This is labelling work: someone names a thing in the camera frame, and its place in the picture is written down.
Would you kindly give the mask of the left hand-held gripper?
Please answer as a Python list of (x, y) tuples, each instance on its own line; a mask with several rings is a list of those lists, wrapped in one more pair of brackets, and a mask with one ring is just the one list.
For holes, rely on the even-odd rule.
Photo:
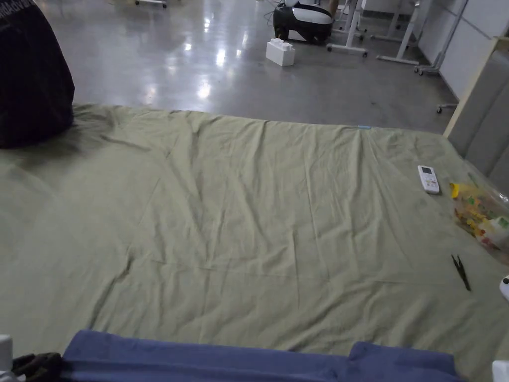
[(63, 361), (60, 353), (27, 354), (13, 359), (13, 341), (0, 336), (0, 381), (16, 382), (17, 377), (59, 378)]

